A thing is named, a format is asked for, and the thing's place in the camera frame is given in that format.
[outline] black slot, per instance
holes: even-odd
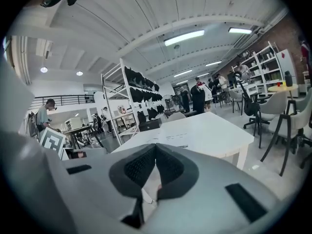
[[[251,223],[267,213],[262,205],[240,184],[228,185],[225,189]]]
[[[67,172],[68,174],[77,174],[86,170],[91,169],[91,166],[89,165],[81,165],[81,166],[75,166],[75,167],[71,167],[71,168],[67,168]]]

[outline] round table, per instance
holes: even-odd
[[[291,94],[291,99],[293,99],[292,96],[292,90],[296,90],[298,89],[298,84],[293,84],[291,87],[287,87],[286,85],[280,85],[279,87],[273,86],[270,87],[268,90],[269,92],[285,92],[285,91],[289,91],[289,93]]]

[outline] white ceiling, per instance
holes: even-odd
[[[25,8],[11,28],[12,35],[28,36],[31,79],[82,80],[100,83],[100,73],[123,57],[132,68],[158,83],[177,82],[217,67],[206,63],[229,60],[240,34],[233,26],[265,27],[284,8],[280,0],[78,0],[52,8]],[[204,29],[202,37],[166,47],[164,40]],[[52,56],[36,56],[37,39],[51,40]],[[47,66],[46,74],[39,72]],[[192,68],[185,76],[174,74]],[[84,75],[77,77],[76,72]],[[122,82],[120,74],[112,81]]]
[[[97,112],[98,111],[96,108],[90,108],[91,114],[95,114]],[[77,117],[79,117],[81,119],[88,117],[86,109],[80,109],[80,110],[74,110],[74,111],[62,112],[62,113],[54,113],[54,114],[48,115],[48,117],[49,117],[49,119],[52,120],[51,125],[53,126],[55,124],[64,123],[65,121],[67,121],[70,118],[75,118],[75,115],[77,113],[79,114]]]

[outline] white refrigerator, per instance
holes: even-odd
[[[285,78],[284,78],[285,72],[289,71],[289,73],[292,76],[292,83],[298,84],[293,59],[292,59],[292,56],[290,55],[288,49],[284,49],[281,52],[278,52],[276,54],[276,56],[277,56],[279,65],[281,66],[281,70],[282,70],[282,74],[283,74],[283,80],[285,80]],[[298,89],[293,90],[292,96],[298,97],[299,96],[299,90]]]

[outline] man in gray shirt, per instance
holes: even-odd
[[[42,107],[37,112],[37,129],[38,129],[38,139],[39,141],[41,140],[44,129],[45,128],[51,128],[49,125],[49,118],[47,114],[47,110],[51,111],[55,108],[55,101],[53,99],[48,99],[46,104]]]

